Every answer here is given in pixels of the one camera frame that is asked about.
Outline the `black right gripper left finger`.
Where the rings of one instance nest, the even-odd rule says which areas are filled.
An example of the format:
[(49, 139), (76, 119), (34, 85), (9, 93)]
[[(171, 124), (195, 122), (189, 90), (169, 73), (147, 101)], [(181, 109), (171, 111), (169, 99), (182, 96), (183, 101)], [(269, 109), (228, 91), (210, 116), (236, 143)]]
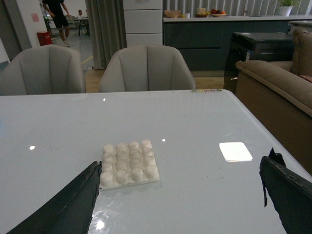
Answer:
[(10, 234), (86, 234), (99, 195), (102, 163), (93, 162)]

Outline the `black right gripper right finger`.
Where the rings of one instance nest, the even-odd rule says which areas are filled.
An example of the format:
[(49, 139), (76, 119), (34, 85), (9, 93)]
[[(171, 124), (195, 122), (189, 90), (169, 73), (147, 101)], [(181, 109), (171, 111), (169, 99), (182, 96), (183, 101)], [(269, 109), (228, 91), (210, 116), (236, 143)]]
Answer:
[(286, 167), (283, 156), (270, 150), (259, 166), (264, 205), (269, 196), (288, 234), (312, 232), (312, 183)]

